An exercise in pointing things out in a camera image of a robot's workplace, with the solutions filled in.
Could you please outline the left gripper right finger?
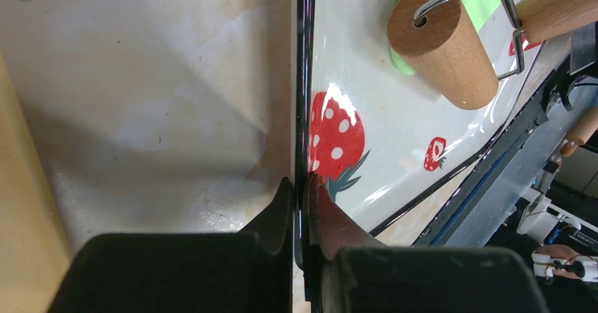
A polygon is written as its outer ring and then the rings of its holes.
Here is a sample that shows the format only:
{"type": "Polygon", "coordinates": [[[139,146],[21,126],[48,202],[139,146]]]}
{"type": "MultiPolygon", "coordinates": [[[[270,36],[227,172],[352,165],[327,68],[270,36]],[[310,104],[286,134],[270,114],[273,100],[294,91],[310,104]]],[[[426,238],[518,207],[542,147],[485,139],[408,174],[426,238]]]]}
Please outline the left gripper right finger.
{"type": "Polygon", "coordinates": [[[548,310],[514,252],[385,245],[333,202],[316,173],[303,190],[303,271],[313,312],[548,310]]]}

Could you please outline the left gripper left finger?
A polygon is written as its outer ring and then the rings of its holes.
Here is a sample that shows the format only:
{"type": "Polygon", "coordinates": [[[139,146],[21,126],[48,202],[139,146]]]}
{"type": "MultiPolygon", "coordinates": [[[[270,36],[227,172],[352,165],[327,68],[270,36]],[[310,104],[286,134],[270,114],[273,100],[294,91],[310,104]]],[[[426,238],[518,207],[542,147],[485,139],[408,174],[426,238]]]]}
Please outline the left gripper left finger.
{"type": "Polygon", "coordinates": [[[50,312],[290,312],[293,187],[236,233],[110,233],[89,240],[50,312]]]}

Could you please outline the white strawberry tray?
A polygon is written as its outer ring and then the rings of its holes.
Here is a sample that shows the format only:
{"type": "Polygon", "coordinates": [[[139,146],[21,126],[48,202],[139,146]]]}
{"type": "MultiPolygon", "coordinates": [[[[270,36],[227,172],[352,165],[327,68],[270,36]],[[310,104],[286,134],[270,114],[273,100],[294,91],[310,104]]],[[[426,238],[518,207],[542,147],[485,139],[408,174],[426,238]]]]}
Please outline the white strawberry tray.
{"type": "Polygon", "coordinates": [[[524,43],[525,70],[474,111],[459,109],[389,45],[400,0],[293,0],[295,172],[383,243],[432,243],[462,181],[565,57],[568,38],[524,43]]]}

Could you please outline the wooden rolling pin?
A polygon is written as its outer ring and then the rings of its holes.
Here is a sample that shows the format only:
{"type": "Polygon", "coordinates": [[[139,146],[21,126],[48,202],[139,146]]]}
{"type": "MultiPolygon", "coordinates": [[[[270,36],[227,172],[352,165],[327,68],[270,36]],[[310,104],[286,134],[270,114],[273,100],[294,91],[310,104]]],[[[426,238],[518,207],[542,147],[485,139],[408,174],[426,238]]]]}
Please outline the wooden rolling pin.
{"type": "Polygon", "coordinates": [[[543,42],[597,21],[597,0],[501,0],[513,26],[515,68],[498,75],[461,0],[400,0],[387,23],[390,47],[460,109],[496,96],[499,81],[522,73],[522,41],[543,42]]]}

